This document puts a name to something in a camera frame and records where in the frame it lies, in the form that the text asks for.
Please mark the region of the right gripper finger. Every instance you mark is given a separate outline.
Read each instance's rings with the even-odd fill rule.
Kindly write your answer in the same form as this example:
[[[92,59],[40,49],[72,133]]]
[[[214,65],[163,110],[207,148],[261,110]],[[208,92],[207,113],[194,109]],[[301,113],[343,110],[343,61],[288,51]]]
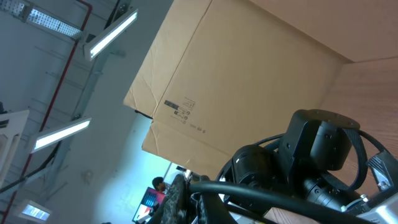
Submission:
[[[164,201],[149,220],[148,224],[188,223],[187,181],[182,174],[175,176]]]

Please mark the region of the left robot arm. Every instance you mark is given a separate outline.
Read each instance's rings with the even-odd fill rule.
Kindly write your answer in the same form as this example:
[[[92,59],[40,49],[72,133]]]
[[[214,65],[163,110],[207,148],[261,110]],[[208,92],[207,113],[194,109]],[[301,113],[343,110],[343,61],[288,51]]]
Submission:
[[[397,159],[355,120],[297,110],[285,133],[238,149],[217,176],[339,212],[397,214]]]

